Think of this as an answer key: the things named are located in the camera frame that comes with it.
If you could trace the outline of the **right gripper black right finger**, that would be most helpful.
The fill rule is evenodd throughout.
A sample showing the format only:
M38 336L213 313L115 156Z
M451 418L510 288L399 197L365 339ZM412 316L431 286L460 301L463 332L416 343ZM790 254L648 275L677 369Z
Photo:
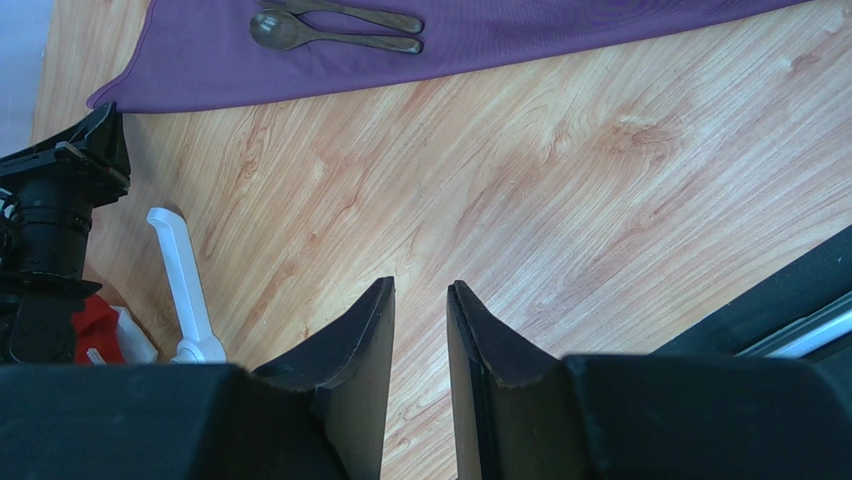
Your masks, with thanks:
M447 335L459 478L572 478L564 366L460 280L447 291Z

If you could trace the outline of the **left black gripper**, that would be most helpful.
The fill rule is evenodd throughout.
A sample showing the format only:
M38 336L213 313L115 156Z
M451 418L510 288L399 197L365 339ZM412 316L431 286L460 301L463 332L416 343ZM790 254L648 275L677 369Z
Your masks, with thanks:
M130 188L123 116L115 103L1 160L1 291L84 300L94 209Z

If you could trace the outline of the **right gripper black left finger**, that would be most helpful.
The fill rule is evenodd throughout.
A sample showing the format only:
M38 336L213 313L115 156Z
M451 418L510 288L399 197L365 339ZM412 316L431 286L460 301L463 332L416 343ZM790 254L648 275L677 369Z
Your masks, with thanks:
M394 315L394 280L379 278L336 320L255 368L287 395L278 477L380 477Z

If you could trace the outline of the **purple cloth napkin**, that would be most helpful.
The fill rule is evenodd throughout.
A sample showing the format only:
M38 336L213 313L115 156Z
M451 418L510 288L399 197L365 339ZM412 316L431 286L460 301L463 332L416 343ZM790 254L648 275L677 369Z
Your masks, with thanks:
M250 106L388 86L703 28L787 6L764 1L381 1L418 17L406 55L315 41L291 51L250 35L251 1L153 1L125 69L87 99L123 113Z

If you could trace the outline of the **dark wooden fork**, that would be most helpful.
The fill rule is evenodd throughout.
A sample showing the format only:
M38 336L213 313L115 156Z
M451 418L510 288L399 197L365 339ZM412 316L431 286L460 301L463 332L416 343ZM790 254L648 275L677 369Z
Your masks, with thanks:
M407 34L420 34L425 28L424 21L412 15L374 8L347 6L325 0L257 1L257 4L269 8L279 8L293 15L311 12L336 13Z

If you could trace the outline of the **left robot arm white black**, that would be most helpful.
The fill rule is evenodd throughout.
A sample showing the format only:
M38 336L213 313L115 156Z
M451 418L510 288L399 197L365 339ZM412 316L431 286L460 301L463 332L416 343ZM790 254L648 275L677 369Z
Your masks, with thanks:
M101 289L83 277L94 209L127 195L115 103L1 160L1 361L69 364L72 316Z

